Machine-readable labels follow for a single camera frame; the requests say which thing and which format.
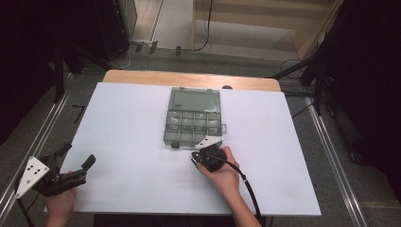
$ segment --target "black cable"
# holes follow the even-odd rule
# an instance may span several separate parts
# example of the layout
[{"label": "black cable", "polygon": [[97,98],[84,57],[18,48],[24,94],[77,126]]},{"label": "black cable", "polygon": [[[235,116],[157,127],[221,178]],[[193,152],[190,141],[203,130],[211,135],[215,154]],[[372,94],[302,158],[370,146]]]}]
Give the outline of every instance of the black cable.
[{"label": "black cable", "polygon": [[[14,190],[15,190],[15,193],[17,193],[18,186],[20,185],[20,180],[21,180],[21,178],[23,177],[23,174],[24,174],[24,172],[21,172],[21,173],[18,175],[17,179],[15,179],[15,182],[14,182]],[[22,201],[21,199],[16,199],[16,200],[17,200],[17,202],[18,202],[18,205],[19,205],[20,208],[21,208],[21,211],[23,212],[24,217],[26,218],[27,225],[28,225],[29,227],[35,227],[35,225],[33,224],[32,220],[31,220],[30,217],[29,217],[29,214],[27,213],[27,210],[26,210],[25,207],[24,207],[23,201]]]},{"label": "black cable", "polygon": [[218,158],[218,157],[216,157],[216,156],[212,156],[212,155],[208,155],[208,154],[206,154],[206,156],[207,156],[207,157],[210,157],[210,158],[214,158],[214,159],[220,160],[221,162],[224,162],[224,163],[228,164],[228,166],[230,166],[230,167],[233,168],[236,172],[239,173],[239,175],[240,175],[241,178],[242,178],[242,181],[245,183],[245,185],[247,186],[248,191],[250,192],[251,199],[252,199],[252,202],[253,202],[253,206],[254,206],[254,209],[255,209],[255,211],[256,211],[256,219],[257,219],[257,221],[259,221],[259,223],[260,223],[262,226],[265,226],[266,223],[263,222],[263,219],[262,219],[262,216],[261,216],[260,210],[259,210],[259,205],[257,205],[256,197],[254,196],[254,193],[253,193],[251,184],[250,184],[249,181],[247,180],[247,176],[245,176],[245,174],[243,174],[242,171],[241,171],[236,165],[230,163],[230,162],[227,161],[227,160],[220,159],[220,158]]}]

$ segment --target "gray carpet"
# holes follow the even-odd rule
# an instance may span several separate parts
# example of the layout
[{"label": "gray carpet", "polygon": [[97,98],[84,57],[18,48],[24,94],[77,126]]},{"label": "gray carpet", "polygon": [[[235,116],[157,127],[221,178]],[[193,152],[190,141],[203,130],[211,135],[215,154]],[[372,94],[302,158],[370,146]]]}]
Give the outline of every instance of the gray carpet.
[{"label": "gray carpet", "polygon": [[[131,57],[132,63],[127,67],[128,70],[211,73],[258,78],[279,72],[281,64],[279,61],[196,53],[182,53],[180,56],[175,56],[175,52],[167,50],[157,50],[156,53],[150,55],[148,48],[144,48],[138,53],[134,53],[132,50]],[[114,61],[118,65],[124,65],[127,62],[126,56]],[[286,63],[284,66],[288,67],[292,63]],[[102,81],[104,74],[105,71],[97,65],[85,62],[82,74],[75,76],[71,95],[44,144],[42,154],[52,153],[64,142],[73,140],[78,128],[78,124],[74,122],[80,111],[73,105],[87,105],[96,84]],[[296,78],[300,74],[300,72],[296,72],[290,77]],[[304,89],[296,79],[281,79],[280,82],[284,91],[302,92]],[[52,106],[53,95],[54,91],[50,90],[21,122],[9,140],[0,147],[0,170],[4,173],[0,179],[2,190],[8,185],[35,134],[44,122]],[[288,97],[288,106],[292,114],[298,113],[306,106],[305,98]],[[364,204],[362,208],[370,226],[401,226],[401,209],[398,205],[389,206],[389,204],[393,204],[390,202],[395,198],[387,186],[385,177],[371,166],[353,164],[349,159],[348,147],[335,120],[326,111],[323,111],[323,116],[357,197],[365,202],[362,203]],[[293,118],[293,121],[323,215],[312,218],[274,218],[272,226],[353,226],[309,111],[301,112]],[[29,192],[24,197],[25,204],[28,205],[34,196],[34,192]],[[44,200],[40,197],[29,212],[37,226],[44,226],[46,214],[43,210]],[[75,214],[71,222],[71,226],[92,225],[93,215],[90,214]],[[18,206],[12,207],[4,226],[26,226]]]}]

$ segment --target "black curtain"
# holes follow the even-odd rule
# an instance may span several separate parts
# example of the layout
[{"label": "black curtain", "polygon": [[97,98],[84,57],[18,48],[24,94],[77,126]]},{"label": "black curtain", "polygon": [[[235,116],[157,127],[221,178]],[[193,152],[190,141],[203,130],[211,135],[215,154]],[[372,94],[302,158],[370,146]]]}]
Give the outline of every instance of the black curtain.
[{"label": "black curtain", "polygon": [[353,13],[327,49],[330,91],[361,134],[353,148],[401,201],[401,3],[346,0],[343,8]]}]

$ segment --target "metal rail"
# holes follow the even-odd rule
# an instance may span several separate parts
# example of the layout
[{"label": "metal rail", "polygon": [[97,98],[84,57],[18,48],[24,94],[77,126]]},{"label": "metal rail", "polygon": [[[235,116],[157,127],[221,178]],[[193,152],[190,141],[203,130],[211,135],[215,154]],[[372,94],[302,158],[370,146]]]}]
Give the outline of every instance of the metal rail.
[{"label": "metal rail", "polygon": [[[306,104],[310,105],[312,103],[311,100],[311,98],[307,97],[305,99]],[[328,161],[333,170],[337,185],[340,188],[340,192],[344,199],[345,205],[347,206],[351,220],[353,221],[354,226],[367,227],[368,222],[366,221],[366,218],[362,213],[357,197],[355,196],[355,193],[348,181],[345,171],[342,168],[340,159],[337,155],[336,149],[333,146],[333,143],[331,142],[330,136],[328,135],[323,119],[316,113],[313,106],[309,107],[309,111],[312,116],[313,122],[315,123],[316,130],[321,137],[324,151],[326,152]]]},{"label": "metal rail", "polygon": [[9,182],[7,188],[3,191],[3,195],[0,200],[0,226],[3,226],[6,221],[7,216],[9,215],[9,211],[11,210],[12,205],[15,202],[14,198],[14,182],[17,179],[18,173],[25,168],[26,162],[30,156],[39,156],[41,154],[42,148],[44,147],[44,143],[46,142],[50,132],[52,131],[54,125],[56,124],[57,119],[60,116],[62,109],[64,108],[65,102],[68,99],[71,91],[72,84],[74,82],[74,75],[69,74],[66,80],[66,90],[64,95],[59,100],[59,103],[54,104],[50,109],[49,114],[47,115],[44,123],[42,124],[39,132],[36,134],[35,139],[33,140],[29,150],[26,153],[23,161],[19,165],[17,171],[15,172],[12,180]]}]

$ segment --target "plastic organizer box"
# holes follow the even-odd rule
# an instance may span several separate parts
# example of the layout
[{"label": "plastic organizer box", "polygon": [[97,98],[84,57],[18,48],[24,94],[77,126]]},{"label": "plastic organizer box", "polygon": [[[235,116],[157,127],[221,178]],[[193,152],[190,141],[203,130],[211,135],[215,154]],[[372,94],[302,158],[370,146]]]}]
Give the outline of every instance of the plastic organizer box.
[{"label": "plastic organizer box", "polygon": [[220,93],[173,87],[166,115],[165,144],[194,147],[206,135],[221,136]]}]

